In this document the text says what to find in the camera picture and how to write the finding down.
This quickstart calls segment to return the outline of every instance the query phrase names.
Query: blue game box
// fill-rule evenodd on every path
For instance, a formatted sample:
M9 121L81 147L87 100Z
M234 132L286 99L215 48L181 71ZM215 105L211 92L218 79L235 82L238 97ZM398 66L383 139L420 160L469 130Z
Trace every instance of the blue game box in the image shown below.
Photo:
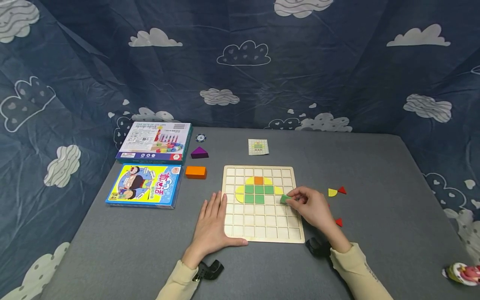
M134 122L116 159L123 164L183 165L191 135L190 123Z
M175 208L180 165L123 165L108 194L111 206Z

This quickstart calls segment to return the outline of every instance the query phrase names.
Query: beige sleeve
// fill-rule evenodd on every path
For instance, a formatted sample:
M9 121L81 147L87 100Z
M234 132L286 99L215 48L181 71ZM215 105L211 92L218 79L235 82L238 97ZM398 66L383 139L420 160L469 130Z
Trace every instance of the beige sleeve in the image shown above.
M156 300L190 300L199 283L192 281L197 272L178 261Z
M330 249L333 267L348 284L355 300L393 300L367 264L356 243L347 253Z

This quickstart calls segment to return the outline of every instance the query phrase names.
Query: pink toy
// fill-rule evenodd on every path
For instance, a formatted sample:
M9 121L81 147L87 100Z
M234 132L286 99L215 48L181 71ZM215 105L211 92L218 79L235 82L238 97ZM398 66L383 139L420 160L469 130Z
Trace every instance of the pink toy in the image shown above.
M480 265L467 266L466 264L455 263L443 269L442 274L446 278L466 286L480 285Z

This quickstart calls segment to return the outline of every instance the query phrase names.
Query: finger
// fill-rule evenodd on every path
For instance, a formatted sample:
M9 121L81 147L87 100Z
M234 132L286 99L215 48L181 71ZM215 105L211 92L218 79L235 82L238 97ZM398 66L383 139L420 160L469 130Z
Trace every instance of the finger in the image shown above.
M302 203L299 203L294 199L286 199L285 202L295 210L299 210L300 207L303 205Z
M216 193L215 201L212 207L212 217L218 216L218 209L220 208L220 201L222 201L222 191Z
M202 204L202 208L200 208L200 214L198 215L198 220L200 221L205 217L205 210L207 209L207 200L204 200L204 203Z
M215 202L215 197L216 197L216 193L213 193L212 197L210 197L210 201L208 201L207 209L205 211L205 217L207 217L207 218L209 216L211 216L211 214L212 214L212 207L213 207L214 202Z
M222 202L220 203L220 208L218 210L218 217L222 218L225 222L225 214L227 213L227 194L223 194Z
M310 188L307 188L306 186L300 186L300 187L297 187L296 189L293 189L291 190L287 196L288 197L293 197L294 195L297 195L297 194L302 194L302 195L306 195L307 197L310 196L310 194L312 193L312 189Z
M227 238L226 239L226 247L232 246L232 247L239 247L239 246L247 246L248 241L246 239L240 239L240 238Z

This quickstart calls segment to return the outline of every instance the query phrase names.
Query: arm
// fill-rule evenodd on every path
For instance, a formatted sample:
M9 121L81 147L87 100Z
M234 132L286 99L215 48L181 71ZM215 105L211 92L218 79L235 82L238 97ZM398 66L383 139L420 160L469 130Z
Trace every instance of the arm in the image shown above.
M358 244L350 243L336 225L325 197L318 191L299 187L287 194L287 204L328 239L334 269L345 280L356 300L393 300L365 260Z
M193 278L205 256L228 246L248 245L244 239L229 238L225 235L226 211L227 195L222 197L221 191L213 193L209 202L204 201L192 243L177 262L156 300L189 300L200 282L193 281Z

